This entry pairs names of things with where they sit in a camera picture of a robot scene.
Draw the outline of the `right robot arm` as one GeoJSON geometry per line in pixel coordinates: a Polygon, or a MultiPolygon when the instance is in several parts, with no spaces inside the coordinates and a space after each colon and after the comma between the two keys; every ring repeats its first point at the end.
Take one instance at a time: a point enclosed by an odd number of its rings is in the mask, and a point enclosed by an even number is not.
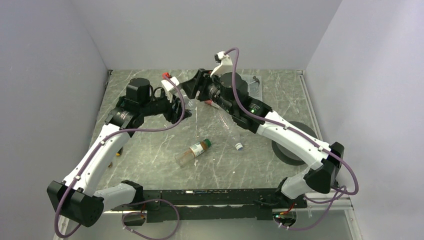
{"type": "Polygon", "coordinates": [[[275,200],[280,207],[289,207],[295,198],[310,191],[330,192],[340,170],[336,159],[339,154],[328,143],[306,134],[269,105],[251,97],[248,84],[239,74],[227,72],[218,77],[200,68],[181,85],[189,99],[213,101],[230,114],[239,127],[272,140],[307,164],[307,169],[284,178],[279,184],[275,200]]]}

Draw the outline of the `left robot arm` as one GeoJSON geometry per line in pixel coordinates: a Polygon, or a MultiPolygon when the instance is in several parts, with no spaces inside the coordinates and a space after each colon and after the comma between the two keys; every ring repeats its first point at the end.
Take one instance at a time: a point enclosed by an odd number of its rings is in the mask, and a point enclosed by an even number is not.
{"type": "Polygon", "coordinates": [[[160,95],[156,96],[149,80],[131,79],[80,163],[62,181],[49,184],[47,194],[56,225],[60,217],[65,217],[79,226],[91,227],[105,211],[121,205],[137,210],[143,205],[143,187],[133,181],[124,180],[103,190],[98,190],[98,184],[114,156],[135,132],[142,131],[145,118],[156,115],[163,115],[171,128],[190,116],[180,82],[164,76],[160,95]]]}

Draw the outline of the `blue label water bottle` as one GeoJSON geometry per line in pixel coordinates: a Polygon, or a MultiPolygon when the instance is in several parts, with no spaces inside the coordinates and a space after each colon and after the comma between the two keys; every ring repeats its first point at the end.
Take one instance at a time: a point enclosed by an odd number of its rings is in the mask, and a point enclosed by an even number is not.
{"type": "Polygon", "coordinates": [[[184,106],[187,111],[193,111],[196,109],[197,104],[194,99],[189,99],[186,95],[183,96],[184,106]]]}

